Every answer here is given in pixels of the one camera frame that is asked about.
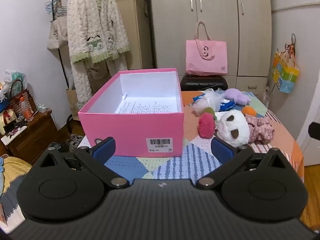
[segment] bed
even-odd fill
[[[290,133],[277,117],[268,110],[252,93],[243,92],[251,98],[252,106],[258,116],[267,116],[276,130],[275,137],[270,144],[252,143],[255,152],[266,153],[270,148],[279,148],[298,176],[303,180],[303,155]],[[181,157],[173,158],[135,158],[112,156],[105,165],[123,176],[131,183],[136,178],[143,179],[191,179],[197,181],[202,176],[218,168],[221,164],[211,153],[211,139],[202,139],[197,132],[198,117],[192,110],[193,97],[201,95],[200,91],[183,91],[184,105],[184,139]],[[80,146],[89,146],[85,137]]]
[[[31,165],[16,157],[4,159],[4,189],[0,203],[4,208],[7,227],[1,225],[2,230],[8,234],[20,225],[24,220],[17,201],[17,189],[24,176],[30,171]]]

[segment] pink shoe box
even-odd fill
[[[78,115],[91,147],[111,136],[114,155],[182,155],[184,114],[176,69],[120,71]]]

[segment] wardrobe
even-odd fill
[[[271,58],[270,0],[151,0],[158,68],[185,74],[186,40],[193,40],[196,23],[209,36],[226,41],[229,88],[260,93],[267,84]],[[200,27],[200,39],[206,39]]]

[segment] metal screw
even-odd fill
[[[202,186],[211,186],[214,184],[214,180],[211,179],[211,178],[208,178],[208,177],[205,177],[205,178],[201,178],[199,179],[199,183],[202,185]]]
[[[124,178],[114,178],[111,180],[111,184],[114,186],[123,186],[127,183],[127,180]]]
[[[96,144],[98,144],[98,143],[101,143],[101,142],[102,142],[102,140],[101,140],[101,139],[99,139],[99,138],[96,138],[96,139],[94,140],[94,142],[95,142]]]
[[[247,146],[246,146],[246,145],[242,145],[242,146],[239,146],[238,149],[239,149],[240,151],[242,151],[242,150],[247,149]]]

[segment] orange bottle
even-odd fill
[[[20,98],[20,102],[21,102],[21,108],[23,111],[23,115],[24,118],[30,122],[33,120],[33,115],[30,109],[30,106],[28,105],[28,103],[26,101],[24,101],[24,97]]]

